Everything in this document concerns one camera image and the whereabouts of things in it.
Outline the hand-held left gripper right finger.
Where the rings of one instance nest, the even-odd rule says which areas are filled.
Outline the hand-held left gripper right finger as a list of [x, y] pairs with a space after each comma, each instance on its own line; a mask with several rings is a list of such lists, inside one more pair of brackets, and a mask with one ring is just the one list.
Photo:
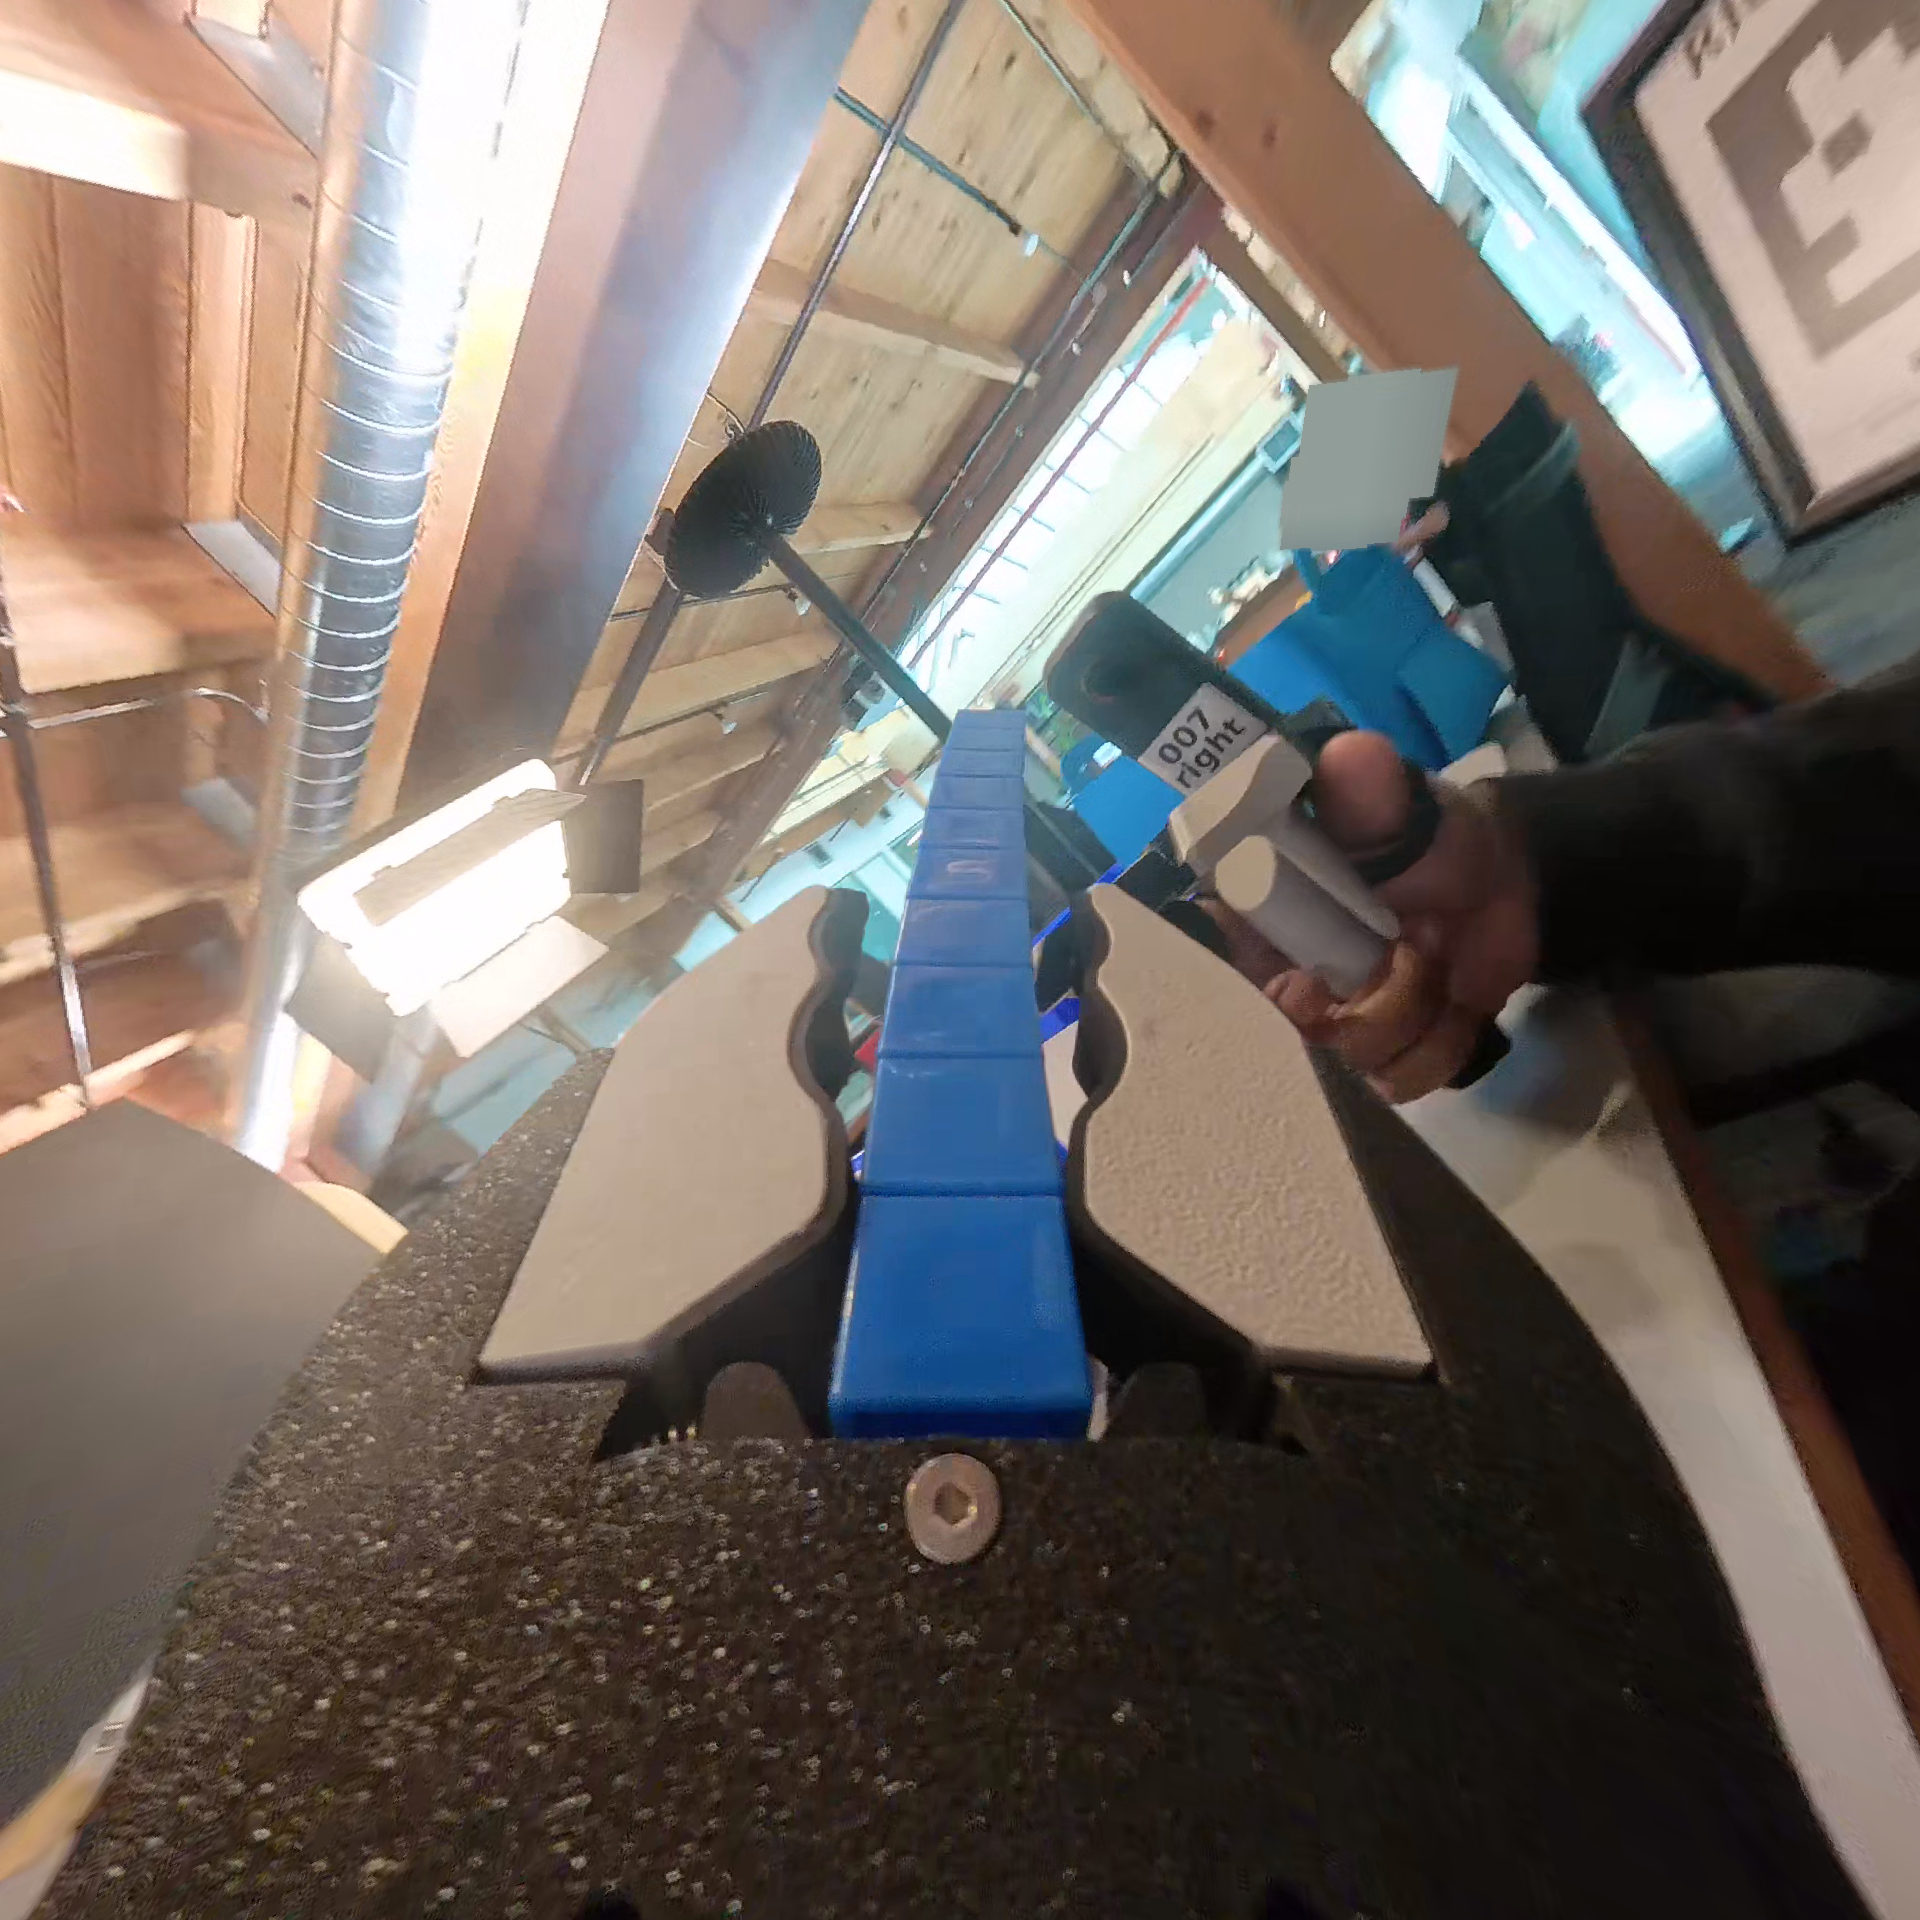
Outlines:
[[1123, 1295], [1256, 1367], [1421, 1376], [1424, 1328], [1304, 1043], [1117, 883], [1077, 933], [1067, 1218]]

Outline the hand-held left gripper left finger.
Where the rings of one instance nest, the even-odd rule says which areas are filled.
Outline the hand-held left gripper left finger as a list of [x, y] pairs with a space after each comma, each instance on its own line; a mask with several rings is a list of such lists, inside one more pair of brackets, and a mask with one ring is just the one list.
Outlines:
[[830, 1240], [854, 1200], [837, 1088], [865, 915], [865, 894], [797, 889], [630, 1025], [481, 1376], [628, 1376]]

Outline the blue segmented rod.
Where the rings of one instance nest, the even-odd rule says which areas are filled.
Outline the blue segmented rod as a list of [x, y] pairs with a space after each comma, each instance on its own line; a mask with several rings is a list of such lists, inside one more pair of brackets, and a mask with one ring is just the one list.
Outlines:
[[1026, 927], [1023, 720], [939, 758], [875, 1045], [837, 1442], [1082, 1442], [1089, 1349]]

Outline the person's right forearm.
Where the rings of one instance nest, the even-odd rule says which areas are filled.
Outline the person's right forearm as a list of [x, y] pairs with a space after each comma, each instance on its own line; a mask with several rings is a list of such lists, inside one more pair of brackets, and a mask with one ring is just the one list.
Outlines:
[[1757, 720], [1499, 779], [1532, 976], [1920, 975], [1914, 664]]

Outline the person's right hand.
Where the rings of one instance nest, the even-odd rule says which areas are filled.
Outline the person's right hand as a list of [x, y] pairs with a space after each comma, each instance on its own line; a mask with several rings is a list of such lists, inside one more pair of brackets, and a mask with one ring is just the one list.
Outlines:
[[1342, 731], [1318, 753], [1312, 806], [1346, 854], [1400, 840], [1415, 795], [1434, 800], [1439, 825], [1421, 863], [1383, 883], [1400, 942], [1359, 996], [1334, 996], [1280, 948], [1239, 962], [1311, 1045], [1334, 1052], [1386, 1102], [1450, 1091], [1536, 963], [1532, 879], [1494, 806], [1494, 779], [1413, 779], [1377, 731]]

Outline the blue plastic bin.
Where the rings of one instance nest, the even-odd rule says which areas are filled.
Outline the blue plastic bin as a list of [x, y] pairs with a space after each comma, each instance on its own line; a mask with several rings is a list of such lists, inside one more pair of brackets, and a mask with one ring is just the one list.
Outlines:
[[1507, 695], [1507, 667], [1442, 622], [1388, 547], [1342, 554], [1228, 674], [1280, 715], [1321, 702], [1424, 770], [1465, 758]]

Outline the studio light panel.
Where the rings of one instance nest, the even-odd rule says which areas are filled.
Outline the studio light panel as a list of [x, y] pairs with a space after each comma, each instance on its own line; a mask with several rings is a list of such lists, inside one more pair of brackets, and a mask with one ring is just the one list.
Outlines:
[[394, 1045], [476, 1058], [605, 962], [573, 910], [640, 883], [644, 786], [566, 789], [524, 758], [352, 845], [294, 894], [293, 1025], [365, 1083]]

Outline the black round disc on pole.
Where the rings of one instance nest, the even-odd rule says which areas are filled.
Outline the black round disc on pole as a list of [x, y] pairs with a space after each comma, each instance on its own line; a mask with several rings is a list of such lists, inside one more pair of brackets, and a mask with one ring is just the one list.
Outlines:
[[793, 554], [793, 536], [820, 493], [820, 444], [797, 421], [757, 421], [725, 444], [680, 493], [662, 536], [662, 581], [686, 600], [712, 600], [745, 587], [757, 572], [774, 572], [808, 597], [813, 612], [854, 646], [897, 705], [931, 731], [949, 738], [947, 707], [901, 667], [901, 661], [855, 618], [855, 612], [824, 587], [824, 581]]

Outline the framed black white marker board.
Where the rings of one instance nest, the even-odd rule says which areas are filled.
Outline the framed black white marker board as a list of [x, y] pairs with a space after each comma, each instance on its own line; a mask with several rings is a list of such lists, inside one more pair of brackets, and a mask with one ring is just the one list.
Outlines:
[[1914, 493], [1920, 9], [1658, 5], [1584, 124], [1781, 537]]

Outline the silver ventilation duct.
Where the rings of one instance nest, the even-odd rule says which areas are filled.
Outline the silver ventilation duct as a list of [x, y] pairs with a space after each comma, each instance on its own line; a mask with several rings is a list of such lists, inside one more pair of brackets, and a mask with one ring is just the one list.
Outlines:
[[370, 753], [524, 5], [365, 0], [333, 12], [314, 250], [230, 1146], [280, 1171], [293, 996], [314, 948], [298, 879], [350, 840]]

